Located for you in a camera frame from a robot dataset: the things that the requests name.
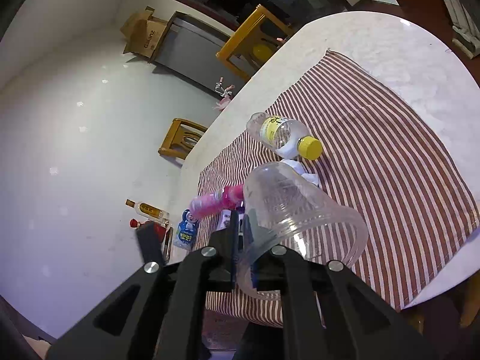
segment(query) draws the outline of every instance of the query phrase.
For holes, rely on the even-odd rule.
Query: pink bottle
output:
[[[216,214],[222,210],[233,210],[243,200],[243,184],[227,186],[207,195],[193,198],[190,213],[197,219]]]

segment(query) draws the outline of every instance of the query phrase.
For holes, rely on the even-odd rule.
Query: table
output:
[[[442,140],[475,200],[480,198],[480,88],[467,69],[444,43],[413,23],[375,12],[345,12],[303,27],[208,128],[182,167],[178,193],[169,207],[173,223],[196,195],[200,172],[245,130],[251,114],[273,104],[327,48],[353,59],[408,103]],[[447,291],[480,268],[478,233],[477,229],[409,306]],[[173,248],[170,262],[185,255]]]

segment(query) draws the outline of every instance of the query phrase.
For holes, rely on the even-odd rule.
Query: striped tablecloth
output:
[[[397,310],[479,225],[475,201],[442,142],[412,108],[344,55],[327,51],[266,112],[302,121],[322,142],[317,161],[301,161],[319,175],[324,192],[364,218],[370,236],[352,270]],[[243,183],[256,166],[279,159],[245,131],[203,170],[198,192]],[[201,222],[195,249],[207,245],[217,221]],[[206,307],[282,324],[279,302],[253,299],[239,288],[209,293]]]

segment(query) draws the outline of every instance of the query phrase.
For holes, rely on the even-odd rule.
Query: wooden frame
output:
[[[248,81],[251,76],[245,73],[243,70],[240,70],[234,64],[230,62],[230,58],[234,54],[242,54],[242,46],[245,43],[245,40],[251,36],[255,30],[257,30],[260,25],[265,20],[270,20],[275,26],[280,28],[287,36],[292,36],[294,31],[282,23],[275,15],[268,11],[265,7],[258,5],[256,9],[252,12],[250,16],[242,23],[242,25],[235,31],[235,33],[230,37],[228,42],[217,52],[217,58],[228,67],[233,73],[237,76],[242,77],[245,81]],[[268,37],[268,41],[272,43],[277,43],[280,45],[276,39]]]

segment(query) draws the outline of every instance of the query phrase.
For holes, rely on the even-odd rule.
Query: clear plastic cup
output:
[[[254,298],[280,299],[277,291],[255,289],[255,261],[274,245],[296,250],[304,259],[325,264],[340,260],[351,267],[365,250],[368,229],[354,209],[341,206],[291,167],[271,162],[255,168],[243,187],[243,252],[237,283]]]

